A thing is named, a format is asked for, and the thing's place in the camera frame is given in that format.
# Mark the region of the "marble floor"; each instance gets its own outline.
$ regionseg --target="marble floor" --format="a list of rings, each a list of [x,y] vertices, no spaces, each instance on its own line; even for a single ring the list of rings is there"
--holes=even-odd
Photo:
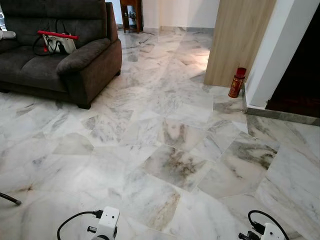
[[[1,240],[54,240],[120,209],[117,240],[237,240],[248,211],[320,239],[320,128],[244,115],[203,85],[212,36],[122,33],[121,75],[90,110],[0,93]],[[265,218],[253,216],[264,223]],[[64,240],[88,240],[90,215]]]

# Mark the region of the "sofa backrest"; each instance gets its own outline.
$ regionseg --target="sofa backrest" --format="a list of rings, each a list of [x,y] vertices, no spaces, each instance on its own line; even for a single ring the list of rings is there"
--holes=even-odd
[[[31,46],[37,31],[79,36],[77,48],[107,36],[105,0],[0,0],[8,31],[16,33],[21,45]]]

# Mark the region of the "red handle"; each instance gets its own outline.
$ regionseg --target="red handle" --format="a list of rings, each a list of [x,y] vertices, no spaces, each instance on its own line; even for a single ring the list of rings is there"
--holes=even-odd
[[[73,35],[67,35],[67,34],[63,34],[63,33],[56,33],[56,32],[52,32],[52,31],[41,31],[39,30],[37,32],[39,35],[48,35],[48,36],[55,36],[55,37],[60,37],[60,38],[66,38],[66,39],[73,39],[73,40],[78,40],[79,36],[73,36]]]

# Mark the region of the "gray sofa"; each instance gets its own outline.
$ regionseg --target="gray sofa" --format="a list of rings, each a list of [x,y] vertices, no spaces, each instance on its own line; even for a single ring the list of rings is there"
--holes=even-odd
[[[0,41],[0,92],[22,92],[73,102],[89,109],[91,101],[120,74],[121,42],[112,3],[104,0],[0,0],[5,25],[15,40]],[[70,55],[43,52],[37,31],[79,36]]]

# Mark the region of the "wooden door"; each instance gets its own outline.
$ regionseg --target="wooden door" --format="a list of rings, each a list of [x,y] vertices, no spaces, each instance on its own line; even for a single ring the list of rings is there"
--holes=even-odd
[[[230,87],[238,67],[248,76],[276,0],[220,0],[204,83]]]

